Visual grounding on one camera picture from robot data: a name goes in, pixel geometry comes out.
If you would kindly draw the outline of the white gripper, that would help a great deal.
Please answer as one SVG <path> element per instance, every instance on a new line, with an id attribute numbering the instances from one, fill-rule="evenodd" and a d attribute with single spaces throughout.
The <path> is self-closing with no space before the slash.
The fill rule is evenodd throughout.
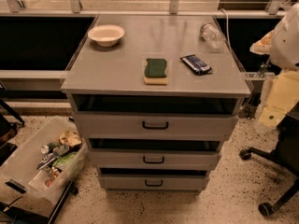
<path id="1" fill-rule="evenodd" d="M 258 55 L 269 55 L 274 31 L 268 32 L 253 43 L 249 51 Z M 299 102 L 299 73 L 282 72 L 273 80 L 266 105 L 258 118 L 258 124 L 265 128 L 276 128 L 284 119 L 282 110 L 291 110 Z"/>

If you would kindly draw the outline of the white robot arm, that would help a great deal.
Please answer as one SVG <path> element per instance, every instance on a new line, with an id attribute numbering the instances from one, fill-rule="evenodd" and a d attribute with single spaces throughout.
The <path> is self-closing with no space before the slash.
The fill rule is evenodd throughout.
<path id="1" fill-rule="evenodd" d="M 266 133 L 274 130 L 299 102 L 299 4 L 249 50 L 268 55 L 270 63 L 281 69 L 264 82 L 257 108 L 255 129 Z"/>

